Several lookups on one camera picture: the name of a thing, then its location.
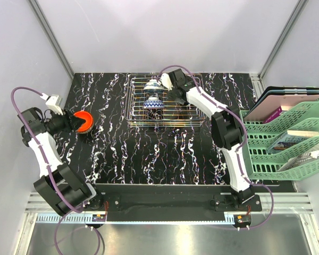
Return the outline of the blue white floral bowl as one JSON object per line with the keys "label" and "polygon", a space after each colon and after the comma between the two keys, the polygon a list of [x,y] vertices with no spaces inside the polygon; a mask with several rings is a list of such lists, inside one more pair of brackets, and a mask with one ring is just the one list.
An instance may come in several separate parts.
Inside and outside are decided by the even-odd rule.
{"label": "blue white floral bowl", "polygon": [[156,79],[150,79],[143,88],[143,91],[148,94],[159,94],[165,91],[165,87],[160,81]]}

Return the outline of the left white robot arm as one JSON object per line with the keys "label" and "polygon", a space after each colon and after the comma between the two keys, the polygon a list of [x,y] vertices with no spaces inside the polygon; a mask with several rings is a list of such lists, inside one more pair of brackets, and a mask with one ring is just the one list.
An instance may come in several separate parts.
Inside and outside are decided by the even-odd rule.
{"label": "left white robot arm", "polygon": [[35,190],[60,216],[83,203],[92,210],[101,209],[104,197],[61,160],[54,139],[54,135],[61,132],[89,132],[93,127],[92,115],[86,111],[72,114],[65,110],[62,115],[52,112],[50,118],[44,119],[41,114],[39,108],[33,107],[19,115],[25,120],[21,128],[22,141],[34,151],[40,168],[40,179],[33,184]]}

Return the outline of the wire dish rack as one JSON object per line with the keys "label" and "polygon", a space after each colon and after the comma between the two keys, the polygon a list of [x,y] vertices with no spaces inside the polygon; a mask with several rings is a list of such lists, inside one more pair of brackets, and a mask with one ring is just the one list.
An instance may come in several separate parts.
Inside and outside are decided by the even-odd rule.
{"label": "wire dish rack", "polygon": [[[190,127],[201,126],[206,115],[193,105],[180,105],[167,99],[167,90],[146,92],[144,86],[156,73],[131,73],[125,89],[124,118],[130,127]],[[161,109],[144,109],[145,101],[158,97],[163,102]]]}

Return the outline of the plain orange bowl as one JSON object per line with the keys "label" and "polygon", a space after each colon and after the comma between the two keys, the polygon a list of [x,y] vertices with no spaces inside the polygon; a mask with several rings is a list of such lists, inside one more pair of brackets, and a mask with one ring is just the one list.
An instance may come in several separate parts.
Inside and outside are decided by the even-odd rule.
{"label": "plain orange bowl", "polygon": [[91,131],[94,125],[94,119],[89,112],[81,110],[75,112],[74,116],[80,118],[81,120],[84,120],[84,123],[76,130],[77,133],[88,133]]}

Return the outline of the blue zigzag bowl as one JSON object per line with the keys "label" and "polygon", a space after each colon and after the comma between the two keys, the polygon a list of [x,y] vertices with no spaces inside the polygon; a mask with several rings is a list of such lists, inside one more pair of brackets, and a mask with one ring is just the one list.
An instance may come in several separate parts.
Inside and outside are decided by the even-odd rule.
{"label": "blue zigzag bowl", "polygon": [[164,103],[158,97],[149,97],[143,104],[143,109],[164,109]]}

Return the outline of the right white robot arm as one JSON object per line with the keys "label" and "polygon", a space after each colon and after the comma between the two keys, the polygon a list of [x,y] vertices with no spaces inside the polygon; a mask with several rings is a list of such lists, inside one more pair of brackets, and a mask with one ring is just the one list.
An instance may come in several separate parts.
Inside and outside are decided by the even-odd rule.
{"label": "right white robot arm", "polygon": [[161,74],[167,96],[179,104],[191,104],[203,112],[211,122],[214,144],[221,149],[229,170],[231,198],[235,210],[244,210],[254,197],[251,182],[245,170],[243,146],[247,142],[246,129],[239,108],[229,107],[210,96],[192,76],[181,69]]}

